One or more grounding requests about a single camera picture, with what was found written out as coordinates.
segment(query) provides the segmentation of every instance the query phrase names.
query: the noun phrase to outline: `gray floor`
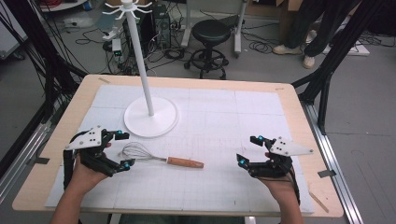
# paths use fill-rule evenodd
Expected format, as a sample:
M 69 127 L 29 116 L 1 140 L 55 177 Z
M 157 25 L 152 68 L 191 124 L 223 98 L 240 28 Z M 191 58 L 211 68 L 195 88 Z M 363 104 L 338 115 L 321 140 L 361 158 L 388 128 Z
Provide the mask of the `gray floor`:
M 97 12 L 90 12 L 98 18 Z M 247 18 L 245 27 L 260 26 L 274 21 Z M 102 44 L 77 45 L 76 39 L 94 27 L 74 32 L 63 32 L 64 43 L 77 60 L 90 73 L 102 72 L 106 68 L 106 57 Z M 270 25 L 251 32 L 268 39 L 277 39 L 278 25 Z M 99 32 L 89 33 L 92 39 L 100 40 Z M 382 38 L 384 44 L 393 44 L 393 38 Z M 228 80 L 291 83 L 315 71 L 325 55 L 319 55 L 315 68 L 302 67 L 303 56 L 278 56 L 263 54 L 249 48 L 250 41 L 243 38 L 242 54 L 233 56 L 233 37 L 217 47 L 230 61 L 226 67 Z M 191 39 L 188 51 L 201 47 Z M 343 170 L 344 177 L 361 212 L 364 223 L 394 223 L 396 220 L 396 196 L 394 194 L 396 174 L 393 172 L 396 100 L 396 48 L 369 45 L 370 56 L 347 56 L 336 70 L 330 90 L 326 118 L 326 130 L 332 148 Z M 160 57 L 161 53 L 151 57 Z M 148 68 L 170 62 L 161 59 L 149 63 Z M 218 79 L 219 71 L 205 74 L 205 78 Z M 148 76 L 198 78 L 199 71 L 193 67 L 183 68 L 176 61 L 153 68 Z M 44 101 L 44 92 L 29 60 L 7 59 L 0 62 L 0 158 L 12 146 L 21 130 Z M 28 213 L 12 210 L 11 204 L 31 167 L 17 180 L 14 188 L 0 204 L 2 223 L 48 222 L 48 213 Z M 106 223 L 106 215 L 84 214 L 85 223 Z M 347 223 L 345 217 L 306 218 L 306 223 Z M 257 223 L 277 223 L 277 218 L 258 217 Z

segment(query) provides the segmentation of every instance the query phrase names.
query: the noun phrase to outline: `white paper sheet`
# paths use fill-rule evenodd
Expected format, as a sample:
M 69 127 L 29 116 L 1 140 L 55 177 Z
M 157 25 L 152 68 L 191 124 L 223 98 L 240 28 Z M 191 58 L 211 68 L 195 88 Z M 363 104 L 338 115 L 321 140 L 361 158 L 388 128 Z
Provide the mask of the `white paper sheet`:
M 163 161 L 137 161 L 128 172 L 115 174 L 86 195 L 83 207 L 167 210 L 186 212 L 279 212 L 269 190 L 237 165 L 236 153 L 251 161 L 266 161 L 265 147 L 249 142 L 251 135 L 290 139 L 276 93 L 255 91 L 150 88 L 178 108 L 177 126 L 157 138 L 131 134 L 129 140 L 112 141 L 105 150 L 116 162 L 131 141 L 143 144 L 159 157 L 202 161 L 204 169 L 177 167 Z M 123 123 L 126 107 L 144 96 L 140 87 L 104 85 L 97 92 L 80 131 L 101 125 L 128 132 Z M 298 158 L 293 165 L 301 194 L 301 210 L 313 213 Z M 56 206 L 63 193 L 63 167 L 46 206 Z

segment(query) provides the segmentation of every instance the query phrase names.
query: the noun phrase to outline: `sneaker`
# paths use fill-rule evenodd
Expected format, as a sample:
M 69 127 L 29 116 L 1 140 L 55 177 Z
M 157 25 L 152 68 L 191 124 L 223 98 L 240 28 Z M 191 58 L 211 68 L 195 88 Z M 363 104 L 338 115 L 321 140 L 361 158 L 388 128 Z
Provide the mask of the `sneaker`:
M 289 49 L 285 47 L 284 45 L 279 45 L 277 47 L 274 47 L 273 52 L 275 54 L 301 54 L 300 48 L 295 48 L 295 49 Z
M 314 67 L 315 64 L 315 58 L 314 57 L 308 57 L 305 55 L 304 62 L 303 62 L 303 67 L 306 69 L 311 69 Z

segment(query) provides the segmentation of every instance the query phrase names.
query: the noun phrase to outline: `robotic hand exoskeleton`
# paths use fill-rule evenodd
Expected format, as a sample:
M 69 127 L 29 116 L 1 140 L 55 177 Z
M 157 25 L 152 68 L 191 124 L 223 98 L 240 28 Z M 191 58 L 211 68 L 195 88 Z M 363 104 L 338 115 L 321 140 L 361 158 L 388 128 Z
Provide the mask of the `robotic hand exoskeleton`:
M 290 156 L 312 154 L 313 150 L 282 139 L 282 137 L 270 140 L 262 136 L 250 136 L 250 142 L 261 147 L 265 146 L 269 151 L 269 160 L 265 162 L 250 162 L 249 159 L 236 154 L 239 167 L 247 170 L 254 178 L 280 178 L 290 173 L 297 201 L 300 203 L 300 192 L 295 173 L 292 170 L 293 160 Z
M 73 175 L 74 154 L 78 153 L 82 164 L 96 172 L 113 176 L 115 173 L 128 171 L 134 165 L 134 160 L 116 163 L 106 157 L 104 152 L 107 143 L 112 139 L 128 139 L 129 134 L 122 131 L 108 131 L 100 127 L 92 128 L 87 132 L 76 134 L 64 150 L 64 188 L 67 187 Z
M 250 142 L 261 147 L 265 145 L 269 151 L 269 160 L 266 162 L 250 162 L 249 159 L 236 154 L 238 165 L 247 170 L 252 177 L 279 178 L 290 172 L 293 162 L 291 157 L 281 156 L 271 152 L 276 139 L 270 140 L 262 136 L 250 136 Z

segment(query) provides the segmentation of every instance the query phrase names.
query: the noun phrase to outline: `cardboard box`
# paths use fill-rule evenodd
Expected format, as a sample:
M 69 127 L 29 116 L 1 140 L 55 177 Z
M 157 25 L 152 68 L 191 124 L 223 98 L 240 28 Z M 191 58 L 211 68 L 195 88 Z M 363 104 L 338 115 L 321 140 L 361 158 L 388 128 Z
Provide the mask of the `cardboard box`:
M 275 0 L 272 5 L 247 2 L 247 15 L 264 16 L 279 19 L 279 41 L 283 43 L 303 0 Z

